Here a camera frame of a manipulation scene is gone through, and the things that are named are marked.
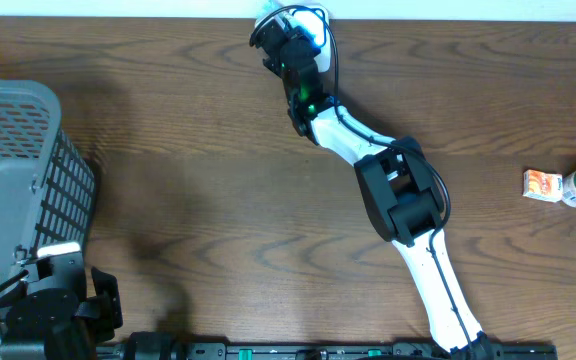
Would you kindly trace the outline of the teal wet wipes pack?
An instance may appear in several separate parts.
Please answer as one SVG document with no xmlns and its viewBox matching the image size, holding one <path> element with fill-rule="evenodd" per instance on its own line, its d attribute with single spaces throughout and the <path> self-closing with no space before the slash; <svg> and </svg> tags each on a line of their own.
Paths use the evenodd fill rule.
<svg viewBox="0 0 576 360">
<path fill-rule="evenodd" d="M 256 6 L 256 17 L 266 16 L 282 6 L 279 0 L 259 0 Z"/>
</svg>

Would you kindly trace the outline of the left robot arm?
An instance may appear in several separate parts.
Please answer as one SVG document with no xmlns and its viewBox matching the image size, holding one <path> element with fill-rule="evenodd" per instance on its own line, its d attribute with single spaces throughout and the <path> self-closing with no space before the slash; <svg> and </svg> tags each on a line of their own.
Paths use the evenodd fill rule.
<svg viewBox="0 0 576 360">
<path fill-rule="evenodd" d="M 79 252 L 33 260 L 0 298 L 1 359 L 96 359 L 123 325 L 118 281 Z"/>
</svg>

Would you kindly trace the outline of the small orange box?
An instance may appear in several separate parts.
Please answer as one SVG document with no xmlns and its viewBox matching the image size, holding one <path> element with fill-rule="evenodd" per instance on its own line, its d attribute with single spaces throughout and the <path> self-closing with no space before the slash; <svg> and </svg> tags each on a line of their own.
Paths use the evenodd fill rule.
<svg viewBox="0 0 576 360">
<path fill-rule="evenodd" d="M 544 202 L 559 202 L 563 196 L 563 177 L 561 174 L 528 169 L 523 173 L 522 195 Z"/>
</svg>

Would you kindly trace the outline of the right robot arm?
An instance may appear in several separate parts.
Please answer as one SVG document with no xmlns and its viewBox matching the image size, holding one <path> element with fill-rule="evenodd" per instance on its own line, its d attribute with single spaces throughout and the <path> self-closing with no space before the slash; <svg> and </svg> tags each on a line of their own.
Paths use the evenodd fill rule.
<svg viewBox="0 0 576 360">
<path fill-rule="evenodd" d="M 339 91 L 326 91 L 323 53 L 306 7 L 289 5 L 256 21 L 249 44 L 283 83 L 298 135 L 349 163 L 377 234 L 404 259 L 424 304 L 434 342 L 453 359 L 493 359 L 489 338 L 469 309 L 451 265 L 444 228 L 451 215 L 447 186 L 411 138 L 390 138 L 356 120 Z"/>
</svg>

